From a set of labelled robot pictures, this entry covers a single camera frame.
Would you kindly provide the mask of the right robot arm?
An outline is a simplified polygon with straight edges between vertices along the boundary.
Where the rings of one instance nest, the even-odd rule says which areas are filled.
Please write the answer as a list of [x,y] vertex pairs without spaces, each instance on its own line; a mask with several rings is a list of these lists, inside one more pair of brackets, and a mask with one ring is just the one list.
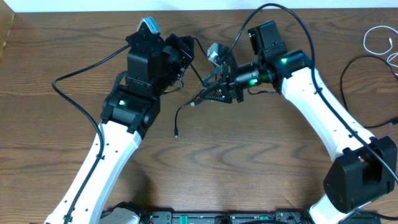
[[275,22],[248,31],[257,60],[238,65],[227,46],[207,51],[214,71],[205,80],[204,100],[242,101],[245,89],[270,83],[305,117],[326,147],[332,165],[323,181],[324,196],[310,207],[312,223],[341,223],[362,207],[394,190],[397,147],[376,138],[335,98],[301,50],[288,51]]

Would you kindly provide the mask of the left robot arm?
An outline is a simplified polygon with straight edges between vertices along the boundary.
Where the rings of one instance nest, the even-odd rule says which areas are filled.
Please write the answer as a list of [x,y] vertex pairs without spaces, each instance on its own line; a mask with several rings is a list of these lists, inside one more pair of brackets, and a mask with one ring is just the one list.
[[195,57],[192,36],[163,39],[141,30],[126,40],[127,69],[104,100],[91,149],[46,223],[99,223],[123,167],[160,112],[160,97]]

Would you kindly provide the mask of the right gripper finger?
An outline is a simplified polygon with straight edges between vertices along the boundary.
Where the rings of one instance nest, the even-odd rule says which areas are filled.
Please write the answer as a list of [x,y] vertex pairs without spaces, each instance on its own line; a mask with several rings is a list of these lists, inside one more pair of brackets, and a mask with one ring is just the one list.
[[222,103],[232,103],[232,97],[225,88],[207,88],[200,93],[200,98]]
[[217,84],[218,79],[216,77],[221,76],[223,74],[223,70],[223,67],[214,68],[206,77],[201,79],[201,87],[211,87]]

